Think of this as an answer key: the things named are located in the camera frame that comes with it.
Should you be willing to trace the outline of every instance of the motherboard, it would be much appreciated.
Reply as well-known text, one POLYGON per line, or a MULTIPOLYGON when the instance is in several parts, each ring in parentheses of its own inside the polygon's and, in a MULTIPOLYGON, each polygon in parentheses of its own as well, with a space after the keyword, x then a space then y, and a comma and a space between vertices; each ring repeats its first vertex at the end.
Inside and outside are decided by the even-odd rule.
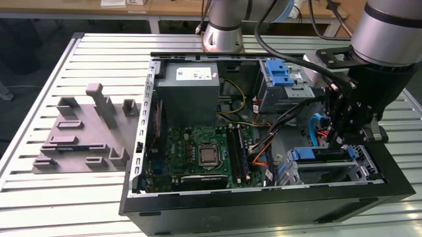
POLYGON ((202 190, 209 185, 217 185, 217 189, 261 187, 261 171, 249 170, 246 156, 253 143, 249 126, 169 128, 165 159, 151 162, 155 192, 195 190, 195 187, 202 190))

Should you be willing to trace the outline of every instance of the green motherboard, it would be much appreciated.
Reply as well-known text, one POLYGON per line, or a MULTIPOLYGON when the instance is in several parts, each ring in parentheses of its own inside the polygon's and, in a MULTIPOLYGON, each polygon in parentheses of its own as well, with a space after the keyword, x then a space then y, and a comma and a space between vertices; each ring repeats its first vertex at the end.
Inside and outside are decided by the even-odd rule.
MULTIPOLYGON (((189 175, 226 175, 229 184, 226 188, 250 188, 262 186, 259 170, 250 174, 251 179, 238 183, 233 179, 230 152, 227 146, 227 128, 214 126, 173 127, 167 130, 166 159, 163 161, 163 177, 189 175), (207 160, 202 155, 213 154, 215 160, 207 160)), ((242 127, 245 147, 253 144, 253 131, 249 126, 242 127)), ((170 185, 155 185, 158 192, 171 192, 170 185)))

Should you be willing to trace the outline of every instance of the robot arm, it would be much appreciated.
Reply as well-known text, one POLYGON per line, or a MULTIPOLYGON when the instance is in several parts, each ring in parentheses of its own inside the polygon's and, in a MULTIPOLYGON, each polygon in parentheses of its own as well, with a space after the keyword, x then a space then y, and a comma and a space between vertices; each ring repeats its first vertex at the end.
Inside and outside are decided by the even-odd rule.
POLYGON ((378 121, 421 66, 421 9, 421 0, 369 0, 352 46, 317 51, 328 68, 350 69, 348 78, 357 84, 350 90, 326 90, 332 148, 389 141, 378 121))
MULTIPOLYGON (((261 24, 262 21, 287 18, 294 1, 275 1, 213 0, 210 24, 203 37, 206 51, 242 51, 242 20, 259 21, 261 24)), ((310 80, 316 81, 318 77, 329 84, 325 114, 329 118, 328 138, 334 149, 344 144, 360 145, 389 140, 378 121, 418 68, 422 56, 421 9, 421 0, 369 0, 352 45, 318 50, 317 55, 309 57, 314 61, 289 58, 269 48, 257 36, 259 44, 271 54, 313 72, 310 80), (349 69, 349 73, 334 75, 326 69, 349 69), (325 76, 314 70, 325 71, 325 76)))
MULTIPOLYGON (((242 21, 258 21, 273 0, 213 0, 210 22, 203 37, 207 52, 241 52, 243 39, 242 21)), ((266 17, 266 22, 286 20, 294 5, 293 0, 278 0, 266 17)))

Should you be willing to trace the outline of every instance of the ram slot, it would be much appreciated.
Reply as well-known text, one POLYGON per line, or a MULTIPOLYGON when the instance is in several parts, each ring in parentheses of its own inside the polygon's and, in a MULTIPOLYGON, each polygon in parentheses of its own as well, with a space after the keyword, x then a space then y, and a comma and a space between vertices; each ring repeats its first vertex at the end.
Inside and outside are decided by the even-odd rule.
POLYGON ((251 179, 242 129, 239 127, 229 127, 226 133, 233 180, 235 183, 241 183, 251 179))

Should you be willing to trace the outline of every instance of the metal slotted surface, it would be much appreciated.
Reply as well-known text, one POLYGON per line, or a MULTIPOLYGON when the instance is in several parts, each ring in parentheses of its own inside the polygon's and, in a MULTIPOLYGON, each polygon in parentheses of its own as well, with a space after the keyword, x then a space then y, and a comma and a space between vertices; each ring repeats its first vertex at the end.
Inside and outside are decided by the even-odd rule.
MULTIPOLYGON (((345 45, 308 37, 266 37, 271 47, 289 53, 345 45)), ((263 52, 253 36, 246 52, 263 52)), ((52 76, 0 161, 2 236, 143 236, 135 224, 118 215, 125 173, 31 173, 32 162, 58 116, 60 96, 93 103, 86 85, 101 82, 113 102, 142 100, 151 51, 202 51, 191 35, 86 34, 72 39, 52 76)), ((414 185, 417 194, 380 206, 342 223, 241 230, 201 236, 263 237, 278 235, 389 236, 422 235, 422 120, 420 105, 406 92, 388 107, 381 125, 388 148, 414 185)))

